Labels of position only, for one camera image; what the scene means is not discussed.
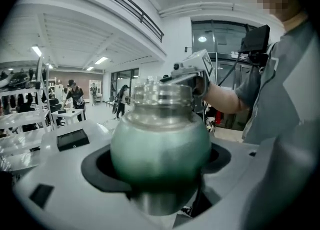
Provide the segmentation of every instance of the window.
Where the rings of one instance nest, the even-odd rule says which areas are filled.
[[[200,23],[192,26],[193,51],[206,49],[208,52],[216,52],[211,23]]]
[[[233,63],[219,62],[218,60],[217,83],[220,83],[222,81],[222,79],[227,75],[227,73],[232,68],[232,66],[233,66]],[[234,88],[234,81],[235,81],[235,71],[231,72],[231,74],[222,83],[221,87],[232,90]]]
[[[135,86],[138,77],[139,69],[111,73],[110,96],[116,96],[124,85],[129,87],[129,93],[131,95],[131,87]]]
[[[241,48],[242,38],[254,29],[245,24],[202,21],[192,22],[193,52],[206,49],[209,53],[231,54]]]
[[[229,23],[214,23],[217,51],[224,54],[237,52],[241,48],[241,41],[246,36],[246,33],[247,31],[244,26]]]

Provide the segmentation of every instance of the white table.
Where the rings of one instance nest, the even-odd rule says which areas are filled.
[[[97,95],[96,95],[96,98],[97,98],[97,99],[100,99],[100,102],[101,102],[101,103],[102,103],[102,97],[103,97],[102,94],[97,94]]]
[[[77,117],[79,114],[81,114],[81,120],[84,121],[85,117],[84,117],[83,109],[65,108],[65,110],[66,110],[65,113],[59,114],[58,111],[52,113],[54,122],[56,122],[56,120],[58,120],[58,117],[60,117],[60,118],[65,118],[66,125],[69,125],[68,121],[70,120],[70,124],[75,123],[74,118]]]

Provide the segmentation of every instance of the woman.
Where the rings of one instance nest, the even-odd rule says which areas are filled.
[[[116,119],[119,119],[119,113],[121,112],[121,117],[125,113],[125,104],[126,104],[126,98],[129,97],[128,93],[128,86],[124,85],[119,92],[119,100],[118,100],[118,111],[116,112]]]

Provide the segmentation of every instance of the fluorescent light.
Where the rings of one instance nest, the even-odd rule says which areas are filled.
[[[206,38],[206,37],[200,37],[198,40],[199,40],[200,42],[206,42],[206,41],[207,41],[207,38]]]
[[[107,57],[101,57],[99,60],[97,60],[96,62],[95,62],[95,64],[100,64],[100,63],[102,63],[103,61],[105,61],[106,59],[108,59]]]
[[[35,53],[36,53],[39,57],[42,55],[39,47],[33,46],[32,49],[33,49],[33,51],[35,51]]]
[[[51,64],[47,64],[47,65],[49,65],[49,69],[53,69],[53,67],[52,67],[52,65],[51,65]]]

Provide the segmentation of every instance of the black cap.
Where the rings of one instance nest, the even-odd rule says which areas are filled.
[[[69,80],[69,82],[68,82],[68,87],[71,87],[71,85],[72,85],[74,82],[75,82],[74,80]]]

